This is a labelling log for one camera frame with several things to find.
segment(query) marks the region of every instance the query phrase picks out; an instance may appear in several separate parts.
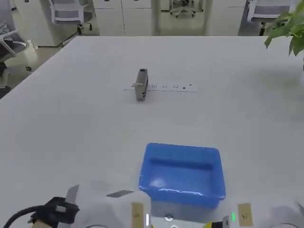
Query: sticker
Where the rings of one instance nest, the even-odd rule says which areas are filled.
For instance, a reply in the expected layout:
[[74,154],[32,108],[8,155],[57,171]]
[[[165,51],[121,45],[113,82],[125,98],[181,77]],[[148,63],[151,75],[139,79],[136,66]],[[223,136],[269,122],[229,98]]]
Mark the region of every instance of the sticker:
[[143,228],[143,204],[132,202],[132,228]]
[[207,223],[206,225],[203,226],[203,228],[211,228],[212,227],[212,222]]
[[238,211],[238,222],[240,227],[253,226],[250,203],[238,204],[237,211]]

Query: electrical outlet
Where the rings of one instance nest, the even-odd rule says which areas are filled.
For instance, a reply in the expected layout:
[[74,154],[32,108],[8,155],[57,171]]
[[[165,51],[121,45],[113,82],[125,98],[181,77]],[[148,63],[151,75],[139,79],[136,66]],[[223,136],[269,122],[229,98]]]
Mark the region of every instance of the electrical outlet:
[[[126,84],[124,90],[134,90],[135,84]],[[198,92],[198,88],[194,84],[177,84],[177,83],[168,83],[168,84],[158,84],[152,83],[148,84],[148,91],[175,91],[175,92]]]

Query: white desk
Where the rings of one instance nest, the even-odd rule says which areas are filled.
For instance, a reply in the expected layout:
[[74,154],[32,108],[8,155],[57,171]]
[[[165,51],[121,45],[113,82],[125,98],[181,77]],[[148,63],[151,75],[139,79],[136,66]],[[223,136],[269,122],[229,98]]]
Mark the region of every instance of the white desk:
[[[228,197],[303,194],[304,100],[296,80],[302,58],[288,57],[288,39],[269,50],[264,39],[73,40],[0,100],[0,221],[86,180],[136,187],[149,142],[218,148]],[[191,82],[200,91],[148,92],[138,103],[122,87],[141,67],[150,82]],[[180,208],[169,207],[177,218]],[[191,215],[207,221],[226,213],[222,202],[214,213]],[[14,227],[26,227],[28,218]]]

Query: white chair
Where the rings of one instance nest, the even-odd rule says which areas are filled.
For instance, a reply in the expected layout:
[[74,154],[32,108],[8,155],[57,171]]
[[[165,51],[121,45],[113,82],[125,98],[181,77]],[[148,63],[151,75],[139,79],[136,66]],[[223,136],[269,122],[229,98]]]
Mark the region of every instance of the white chair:
[[280,14],[294,11],[299,0],[250,0],[247,21],[260,22],[260,36],[266,23],[272,23]]
[[[74,24],[77,25],[78,35],[82,35],[82,25],[89,22],[93,18],[93,13],[85,12],[85,8],[89,6],[87,0],[49,0],[52,22],[55,24]],[[90,31],[93,29],[92,24],[89,23]],[[73,38],[72,37],[62,44],[66,45]]]
[[[16,57],[18,53],[23,52],[29,43],[21,37],[15,27],[13,15],[10,8],[10,0],[0,1],[0,19],[3,20],[9,29],[6,34],[0,35],[0,98],[10,91],[8,87],[9,74],[13,70],[4,63],[6,60]],[[31,72],[31,67],[24,66],[24,71]]]
[[190,1],[191,4],[193,5],[193,0],[173,0],[172,4],[177,5],[180,4],[180,7],[176,7],[170,10],[170,15],[175,15],[176,18],[179,17],[181,13],[185,14],[190,14],[192,17],[195,16],[196,11],[194,10],[193,7],[190,6]]

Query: blue container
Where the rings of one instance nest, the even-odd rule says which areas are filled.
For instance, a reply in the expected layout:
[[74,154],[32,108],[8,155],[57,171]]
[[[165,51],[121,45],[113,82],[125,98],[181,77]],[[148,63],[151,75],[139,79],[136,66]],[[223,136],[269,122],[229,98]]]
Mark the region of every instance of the blue container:
[[150,143],[142,163],[139,189],[153,201],[214,209],[226,196],[219,151]]

